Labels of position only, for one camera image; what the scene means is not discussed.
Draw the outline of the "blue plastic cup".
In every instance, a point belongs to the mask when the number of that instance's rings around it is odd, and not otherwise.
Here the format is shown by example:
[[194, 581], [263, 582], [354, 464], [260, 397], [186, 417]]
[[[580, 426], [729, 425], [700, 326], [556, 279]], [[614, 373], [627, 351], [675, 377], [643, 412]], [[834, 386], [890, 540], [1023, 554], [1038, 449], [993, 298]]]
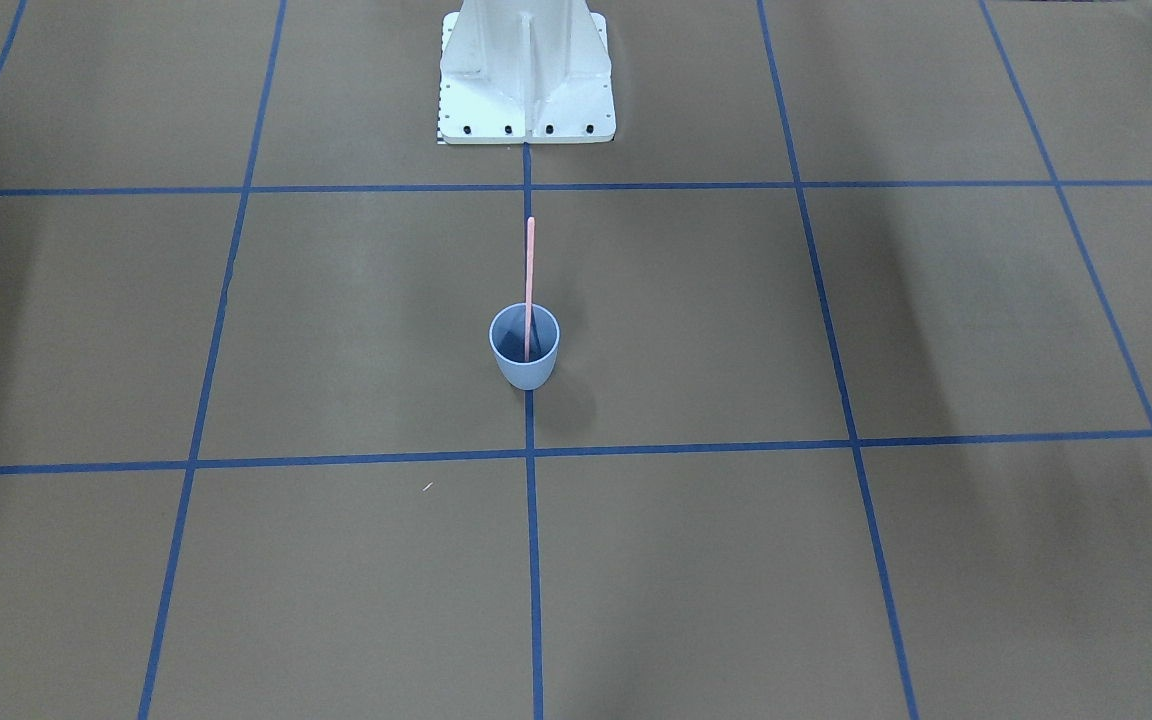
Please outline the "blue plastic cup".
[[535, 391], [548, 382], [561, 340], [556, 316], [538, 304], [503, 306], [488, 325], [488, 347], [500, 373], [521, 391]]

